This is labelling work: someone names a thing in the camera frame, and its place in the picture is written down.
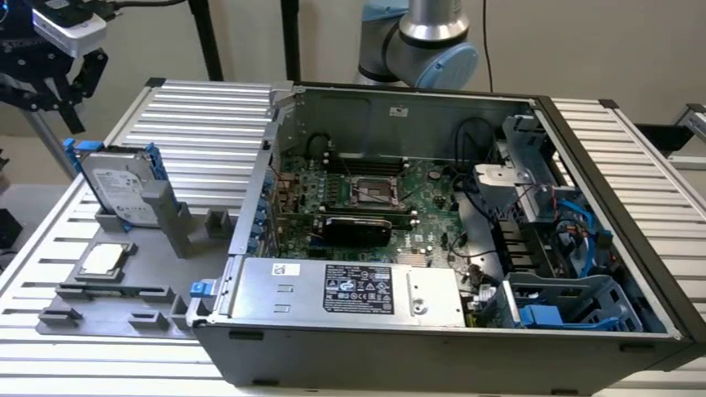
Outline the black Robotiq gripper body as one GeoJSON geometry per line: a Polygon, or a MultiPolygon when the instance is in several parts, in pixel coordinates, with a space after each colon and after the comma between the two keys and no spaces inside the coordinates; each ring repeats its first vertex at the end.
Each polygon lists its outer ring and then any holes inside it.
{"type": "Polygon", "coordinates": [[[2,73],[42,89],[49,80],[57,87],[71,87],[69,75],[75,58],[54,44],[35,38],[2,39],[2,73]]]}

